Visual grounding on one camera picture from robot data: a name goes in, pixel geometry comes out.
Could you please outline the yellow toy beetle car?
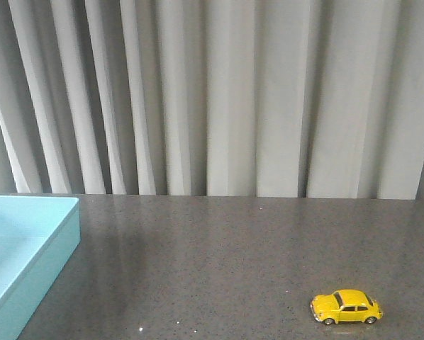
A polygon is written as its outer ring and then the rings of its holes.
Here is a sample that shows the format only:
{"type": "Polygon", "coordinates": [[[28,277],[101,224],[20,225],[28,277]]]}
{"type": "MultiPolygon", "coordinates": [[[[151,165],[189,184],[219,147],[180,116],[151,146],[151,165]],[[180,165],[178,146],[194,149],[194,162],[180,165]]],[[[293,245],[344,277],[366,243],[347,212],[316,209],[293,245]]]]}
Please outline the yellow toy beetle car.
{"type": "Polygon", "coordinates": [[[327,326],[361,322],[374,324],[384,313],[379,303],[361,290],[340,289],[329,295],[317,295],[310,302],[312,315],[327,326]]]}

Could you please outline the light blue storage box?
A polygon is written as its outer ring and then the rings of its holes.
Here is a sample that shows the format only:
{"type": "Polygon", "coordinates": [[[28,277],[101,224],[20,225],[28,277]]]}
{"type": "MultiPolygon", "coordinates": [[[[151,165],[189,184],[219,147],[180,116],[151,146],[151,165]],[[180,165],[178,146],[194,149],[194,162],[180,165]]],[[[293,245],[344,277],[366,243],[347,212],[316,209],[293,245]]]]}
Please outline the light blue storage box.
{"type": "Polygon", "coordinates": [[[17,339],[81,239],[79,199],[0,195],[0,339],[17,339]]]}

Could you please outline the grey pleated curtain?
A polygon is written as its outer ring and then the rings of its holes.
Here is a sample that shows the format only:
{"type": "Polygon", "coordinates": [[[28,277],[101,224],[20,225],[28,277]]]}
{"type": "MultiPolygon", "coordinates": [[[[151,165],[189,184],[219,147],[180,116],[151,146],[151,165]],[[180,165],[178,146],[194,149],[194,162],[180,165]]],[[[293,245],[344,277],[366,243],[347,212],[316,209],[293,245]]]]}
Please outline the grey pleated curtain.
{"type": "Polygon", "coordinates": [[[424,199],[424,1],[0,1],[0,192],[424,199]]]}

